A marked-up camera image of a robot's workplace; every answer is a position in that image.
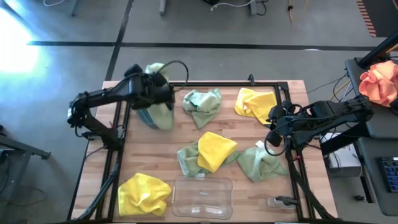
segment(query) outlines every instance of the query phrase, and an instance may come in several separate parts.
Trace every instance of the light green towel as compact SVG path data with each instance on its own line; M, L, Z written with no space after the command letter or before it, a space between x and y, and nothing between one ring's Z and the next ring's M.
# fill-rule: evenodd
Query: light green towel
M145 69L145 73L154 74L163 67L162 63L153 63L148 65ZM167 81L169 78L165 75L167 74L166 69L162 70L162 75ZM136 110L136 113L146 125L154 129L161 129L169 131L173 129L174 125L174 109L170 110L165 103L158 105L151 105L146 109Z
M217 88L208 93L192 90L184 97L182 108L192 115L197 127L202 128L220 112L221 99L221 93Z
M253 182L269 180L279 175L287 175L278 157L269 155L264 148L252 147L246 149L236 160L243 172Z
M184 148L178 150L177 157L180 162L181 170L184 175L187 176L195 176L199 173L207 174L208 170L198 166L198 141L195 141L193 144L185 146ZM224 162L221 164L222 166L228 165L236 160L239 154L234 151L231 155L229 155Z

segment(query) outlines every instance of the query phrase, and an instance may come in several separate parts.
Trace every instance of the wooden table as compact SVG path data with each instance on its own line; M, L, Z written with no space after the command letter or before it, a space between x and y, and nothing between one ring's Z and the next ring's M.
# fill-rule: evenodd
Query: wooden table
M307 105L308 98L302 80L289 80L290 97L293 103ZM117 82L104 82L104 87L115 86ZM207 92L214 87L195 88L200 92ZM124 147L123 163L119 178L119 185L131 178L136 172L151 175L162 179L171 187L177 176L182 175L176 152L198 140L205 132L222 135L238 143L238 151L253 147L258 140L264 140L269 129L265 128L256 118L237 115L233 109L239 87L220 87L223 95L222 108L219 115L204 128L198 130L192 117L182 109L183 97L193 88L186 87L176 93L175 121L172 131L160 131L144 125L135 111L131 111L127 128L126 144ZM273 91L273 87L254 86L256 91ZM96 118L109 126L113 120L116 104L100 106ZM89 144L87 153L102 146L101 141ZM303 151L307 168L310 188L321 204L330 214L337 217L336 207L331 193L331 188L323 163L322 153L319 149L308 147ZM101 186L103 167L106 159L106 150L99 151L90 156L83 167L78 192L72 212L72 218L81 215L92 202ZM279 159L288 170L284 156ZM206 218L176 217L172 213L172 197L167 199L167 209L162 217L155 215L141 215L121 217L118 202L114 210L114 222L293 222L297 221L295 210L281 210L270 208L267 205L269 197L278 195L292 196L290 177L277 177L264 182L251 182L241 170L237 162L219 168L208 177L227 177L233 182L233 215L229 220L210 220ZM302 207L307 217L307 209L303 192L300 191ZM108 211L109 195L105 198L104 216Z

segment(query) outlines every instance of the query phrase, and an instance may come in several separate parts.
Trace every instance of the yellow microfiber towel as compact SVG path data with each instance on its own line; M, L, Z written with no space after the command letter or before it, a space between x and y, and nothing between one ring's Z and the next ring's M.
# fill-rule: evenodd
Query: yellow microfiber towel
M266 119L268 119L269 111L276 104L274 92L259 93L241 88L234 108L239 115L257 118L261 124L270 124Z
M152 212L162 216L167 206L164 200L171 191L170 186L162 180L136 173L119 187L119 214L142 215Z
M198 141L198 166L216 172L238 144L218 134L206 132Z

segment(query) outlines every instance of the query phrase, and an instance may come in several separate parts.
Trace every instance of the concrete floor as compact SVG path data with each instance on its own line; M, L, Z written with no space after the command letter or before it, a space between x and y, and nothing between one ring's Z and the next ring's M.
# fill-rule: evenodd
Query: concrete floor
M55 7L45 7L41 0L7 2L27 28L0 10L0 123L10 137L51 151L52 156L47 161L33 157L22 181L44 190L48 199L24 208L0 208L5 209L1 223L61 222L67 217L87 144L75 137L66 122L68 103L79 92L101 88L113 47L26 46L24 42L115 42L128 0L84 0L77 17L69 16L72 1ZM294 1L296 17L304 2ZM266 16L250 17L246 8L220 6L210 12L199 0L169 0L166 16L160 17L159 1L135 0L123 41L366 47L383 40L368 34L355 0L310 1L307 14L295 24L289 22L286 7L287 1L270 0ZM252 73L258 80L305 80L311 90L344 75L346 59L366 53L122 47L112 80L119 80L134 63L145 67L179 59L188 65L192 80L242 80ZM180 68L171 70L172 80L184 78ZM326 86L308 97L310 101L329 99L332 88ZM397 218L382 215L376 204L351 199L362 191L359 179L330 182L340 218L397 223ZM17 200L28 202L36 197L27 196L23 187L18 194Z

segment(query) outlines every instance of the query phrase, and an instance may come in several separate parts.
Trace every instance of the clear plastic container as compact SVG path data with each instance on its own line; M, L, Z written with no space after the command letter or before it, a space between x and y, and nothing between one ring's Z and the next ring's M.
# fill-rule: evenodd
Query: clear plastic container
M173 189L173 214L217 218L232 215L232 182L227 178L178 176Z

